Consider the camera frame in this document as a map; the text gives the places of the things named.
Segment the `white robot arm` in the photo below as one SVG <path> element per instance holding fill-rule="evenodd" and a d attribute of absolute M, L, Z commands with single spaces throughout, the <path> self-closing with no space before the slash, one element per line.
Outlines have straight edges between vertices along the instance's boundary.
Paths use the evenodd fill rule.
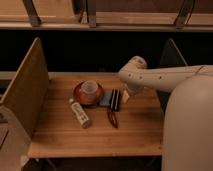
<path fill-rule="evenodd" d="M 213 65 L 149 69 L 135 56 L 118 76 L 131 94 L 143 87 L 170 94 L 161 171 L 213 171 Z"/>

